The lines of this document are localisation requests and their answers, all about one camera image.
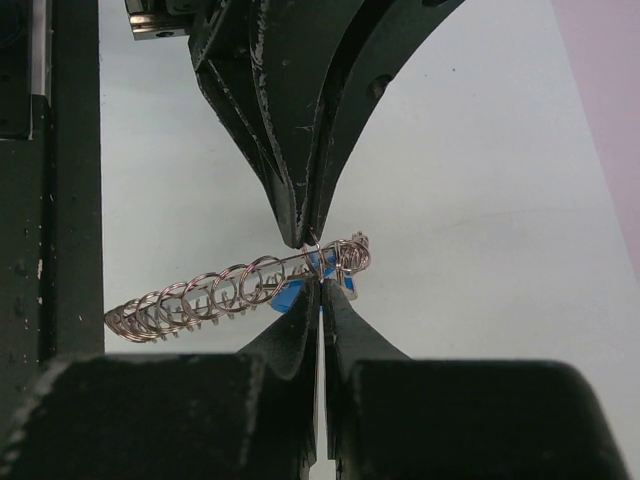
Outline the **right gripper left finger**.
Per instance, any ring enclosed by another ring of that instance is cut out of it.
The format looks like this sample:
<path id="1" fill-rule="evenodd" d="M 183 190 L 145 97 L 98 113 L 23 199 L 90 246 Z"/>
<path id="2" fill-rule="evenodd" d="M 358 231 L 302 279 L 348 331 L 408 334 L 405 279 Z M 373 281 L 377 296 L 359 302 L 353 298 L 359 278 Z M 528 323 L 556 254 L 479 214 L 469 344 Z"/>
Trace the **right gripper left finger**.
<path id="1" fill-rule="evenodd" d="M 58 358 L 1 440 L 5 479 L 305 479 L 320 286 L 235 353 Z"/>

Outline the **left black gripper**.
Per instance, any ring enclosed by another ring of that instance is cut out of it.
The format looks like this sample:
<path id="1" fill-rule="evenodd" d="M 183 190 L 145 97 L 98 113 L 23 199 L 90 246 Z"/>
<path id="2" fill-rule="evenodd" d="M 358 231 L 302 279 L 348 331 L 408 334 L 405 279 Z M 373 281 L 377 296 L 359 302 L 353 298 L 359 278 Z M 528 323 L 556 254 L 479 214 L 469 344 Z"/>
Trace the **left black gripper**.
<path id="1" fill-rule="evenodd" d="M 284 243 L 320 235 L 332 69 L 362 2 L 124 3 L 136 41 L 190 35 L 201 92 L 261 182 Z"/>

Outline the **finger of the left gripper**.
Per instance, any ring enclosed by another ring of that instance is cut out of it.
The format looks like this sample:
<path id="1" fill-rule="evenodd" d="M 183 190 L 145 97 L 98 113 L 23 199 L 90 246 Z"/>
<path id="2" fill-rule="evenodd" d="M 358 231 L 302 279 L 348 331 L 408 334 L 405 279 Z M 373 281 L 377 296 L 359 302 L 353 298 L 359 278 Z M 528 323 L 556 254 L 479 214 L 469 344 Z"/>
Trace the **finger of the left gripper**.
<path id="1" fill-rule="evenodd" d="M 365 1 L 346 29 L 322 93 L 307 243 L 321 238 L 340 175 L 387 87 L 419 46 L 459 6 L 449 1 Z"/>

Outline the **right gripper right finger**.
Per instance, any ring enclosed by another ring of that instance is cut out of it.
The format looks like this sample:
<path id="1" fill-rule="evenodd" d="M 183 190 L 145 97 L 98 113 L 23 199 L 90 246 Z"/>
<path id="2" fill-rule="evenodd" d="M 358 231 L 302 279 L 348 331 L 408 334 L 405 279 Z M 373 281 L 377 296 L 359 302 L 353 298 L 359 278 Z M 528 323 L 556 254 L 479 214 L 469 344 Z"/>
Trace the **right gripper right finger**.
<path id="1" fill-rule="evenodd" d="M 594 391 L 545 360 L 413 359 L 322 288 L 327 436 L 340 479 L 625 479 Z"/>

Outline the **metal disc with keyrings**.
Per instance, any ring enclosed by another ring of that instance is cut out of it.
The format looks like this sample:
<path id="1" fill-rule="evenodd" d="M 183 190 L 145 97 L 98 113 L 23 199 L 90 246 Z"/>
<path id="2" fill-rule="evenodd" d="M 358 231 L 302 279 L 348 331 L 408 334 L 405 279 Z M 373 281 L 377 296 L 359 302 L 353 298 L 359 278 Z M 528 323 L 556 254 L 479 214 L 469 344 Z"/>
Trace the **metal disc with keyrings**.
<path id="1" fill-rule="evenodd" d="M 369 238 L 359 231 L 347 239 L 304 247 L 289 257 L 263 255 L 247 264 L 175 282 L 107 311 L 104 325 L 129 342 L 155 343 L 184 330 L 200 329 L 207 322 L 216 325 L 223 318 L 246 315 L 262 306 L 271 308 L 271 298 L 287 283 L 321 282 L 309 269 L 307 255 L 331 248 L 346 257 L 354 280 L 370 266 Z"/>

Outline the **blue key tag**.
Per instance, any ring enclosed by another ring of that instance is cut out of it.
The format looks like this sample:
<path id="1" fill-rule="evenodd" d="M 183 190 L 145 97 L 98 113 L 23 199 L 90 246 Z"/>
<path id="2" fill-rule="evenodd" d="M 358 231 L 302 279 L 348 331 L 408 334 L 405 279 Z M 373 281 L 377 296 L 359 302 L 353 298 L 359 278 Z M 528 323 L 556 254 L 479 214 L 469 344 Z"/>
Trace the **blue key tag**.
<path id="1" fill-rule="evenodd" d="M 346 298 L 350 301 L 358 298 L 358 292 L 351 269 L 346 267 L 346 257 L 331 248 L 307 255 L 309 269 L 323 282 L 335 280 Z"/>

